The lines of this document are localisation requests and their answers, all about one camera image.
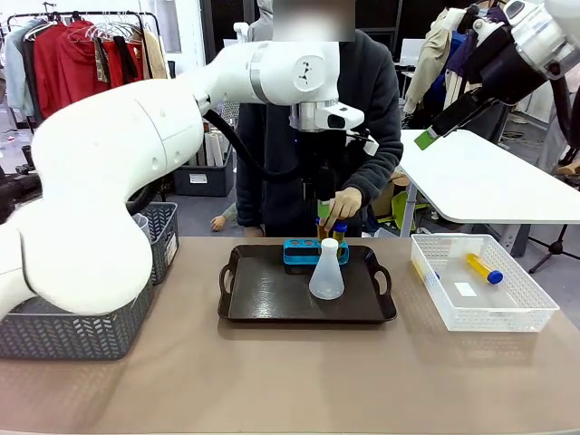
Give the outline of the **person's left hand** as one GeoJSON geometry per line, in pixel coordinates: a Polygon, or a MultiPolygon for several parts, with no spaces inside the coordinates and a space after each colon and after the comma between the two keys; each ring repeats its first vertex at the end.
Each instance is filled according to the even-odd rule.
{"type": "Polygon", "coordinates": [[[325,228],[330,230],[337,220],[352,218],[361,208],[362,202],[362,192],[357,188],[348,187],[337,191],[330,201],[330,213],[325,221],[325,228]]]}

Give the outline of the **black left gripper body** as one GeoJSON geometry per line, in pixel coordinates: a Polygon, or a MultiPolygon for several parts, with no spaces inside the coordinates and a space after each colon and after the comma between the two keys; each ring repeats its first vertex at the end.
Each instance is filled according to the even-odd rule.
{"type": "Polygon", "coordinates": [[[302,183],[305,200],[330,200],[335,195],[336,171],[346,149],[341,130],[302,132],[302,183]]]}

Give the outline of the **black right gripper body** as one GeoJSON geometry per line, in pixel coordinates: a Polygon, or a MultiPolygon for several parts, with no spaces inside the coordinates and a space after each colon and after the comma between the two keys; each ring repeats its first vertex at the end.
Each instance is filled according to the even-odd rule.
{"type": "Polygon", "coordinates": [[[513,105],[547,81],[520,55],[508,24],[475,22],[472,27],[477,46],[465,64],[465,79],[480,86],[465,92],[469,107],[496,101],[513,105]]]}

